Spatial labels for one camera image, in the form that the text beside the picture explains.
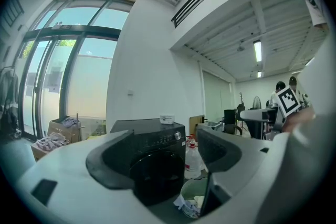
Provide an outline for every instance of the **black rectangle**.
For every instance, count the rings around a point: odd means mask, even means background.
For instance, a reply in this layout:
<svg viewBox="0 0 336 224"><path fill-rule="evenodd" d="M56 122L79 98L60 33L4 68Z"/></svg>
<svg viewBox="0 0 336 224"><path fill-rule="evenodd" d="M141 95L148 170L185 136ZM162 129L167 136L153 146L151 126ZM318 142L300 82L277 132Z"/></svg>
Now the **black rectangle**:
<svg viewBox="0 0 336 224"><path fill-rule="evenodd" d="M57 185L56 181L42 179L31 194L38 199L43 205L47 206L51 195Z"/></svg>

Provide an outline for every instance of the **washing machine door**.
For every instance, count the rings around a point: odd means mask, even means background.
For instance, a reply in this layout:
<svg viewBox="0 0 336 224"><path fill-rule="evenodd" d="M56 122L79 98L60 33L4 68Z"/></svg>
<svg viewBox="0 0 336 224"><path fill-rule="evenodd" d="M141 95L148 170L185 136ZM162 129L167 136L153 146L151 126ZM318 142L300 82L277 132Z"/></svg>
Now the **washing machine door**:
<svg viewBox="0 0 336 224"><path fill-rule="evenodd" d="M176 153L157 151L142 157L130 170L134 193L146 206L178 194L184 182L184 161Z"/></svg>

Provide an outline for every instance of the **plastic bottle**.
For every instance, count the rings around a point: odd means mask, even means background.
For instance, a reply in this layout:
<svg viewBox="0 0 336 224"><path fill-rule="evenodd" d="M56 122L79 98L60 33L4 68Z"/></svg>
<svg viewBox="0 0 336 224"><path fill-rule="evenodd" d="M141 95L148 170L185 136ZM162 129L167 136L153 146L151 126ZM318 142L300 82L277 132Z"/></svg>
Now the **plastic bottle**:
<svg viewBox="0 0 336 224"><path fill-rule="evenodd" d="M186 145L184 177L186 179L198 178L201 176L202 158L198 152L197 143L194 139L190 139Z"/></svg>

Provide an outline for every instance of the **pile of clothes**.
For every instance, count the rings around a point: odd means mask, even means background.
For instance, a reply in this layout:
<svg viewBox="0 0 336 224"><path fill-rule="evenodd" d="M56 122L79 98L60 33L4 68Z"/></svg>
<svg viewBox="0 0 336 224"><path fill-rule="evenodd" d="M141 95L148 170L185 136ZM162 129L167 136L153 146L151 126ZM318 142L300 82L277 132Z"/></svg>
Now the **pile of clothes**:
<svg viewBox="0 0 336 224"><path fill-rule="evenodd" d="M52 151L58 147L68 145L70 142L62 134L52 132L47 137L36 141L39 148L44 151Z"/></svg>

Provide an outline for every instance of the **gray floor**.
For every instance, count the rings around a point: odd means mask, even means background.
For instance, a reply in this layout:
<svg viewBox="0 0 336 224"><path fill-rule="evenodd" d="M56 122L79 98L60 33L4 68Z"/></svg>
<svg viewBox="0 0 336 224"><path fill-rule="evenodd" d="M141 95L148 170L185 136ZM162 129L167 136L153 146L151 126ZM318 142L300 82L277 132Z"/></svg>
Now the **gray floor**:
<svg viewBox="0 0 336 224"><path fill-rule="evenodd" d="M0 164L11 184L35 164L31 144L32 142L25 138L19 140L2 138L0 140Z"/></svg>

